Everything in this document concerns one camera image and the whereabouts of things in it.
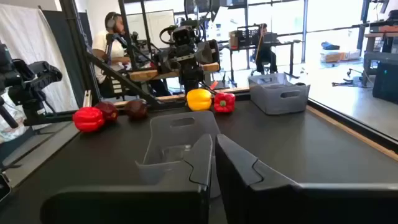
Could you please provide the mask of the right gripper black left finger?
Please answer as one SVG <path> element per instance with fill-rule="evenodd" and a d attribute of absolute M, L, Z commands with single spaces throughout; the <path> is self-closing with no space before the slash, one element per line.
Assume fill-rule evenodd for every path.
<path fill-rule="evenodd" d="M 74 187 L 49 197 L 42 223 L 208 223 L 213 141 L 202 135 L 155 185 Z"/>

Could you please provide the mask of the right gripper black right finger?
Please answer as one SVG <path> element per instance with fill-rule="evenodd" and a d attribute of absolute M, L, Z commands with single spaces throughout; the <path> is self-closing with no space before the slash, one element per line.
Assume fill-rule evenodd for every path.
<path fill-rule="evenodd" d="M 228 223 L 397 223 L 396 184 L 296 182 L 224 134 L 215 159 Z"/>

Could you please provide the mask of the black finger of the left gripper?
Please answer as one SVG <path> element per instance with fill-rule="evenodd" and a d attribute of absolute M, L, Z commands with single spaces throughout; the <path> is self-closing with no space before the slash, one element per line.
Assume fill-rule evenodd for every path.
<path fill-rule="evenodd" d="M 218 42 L 213 39 L 209 41 L 200 42 L 197 45 L 195 58 L 199 64 L 206 65 L 220 62 L 220 50 Z"/>
<path fill-rule="evenodd" d="M 170 61 L 171 55 L 172 55 L 171 50 L 158 51 L 157 53 L 154 54 L 154 62 L 155 65 L 157 66 L 157 71 L 160 74 L 169 73 L 173 70 Z"/>

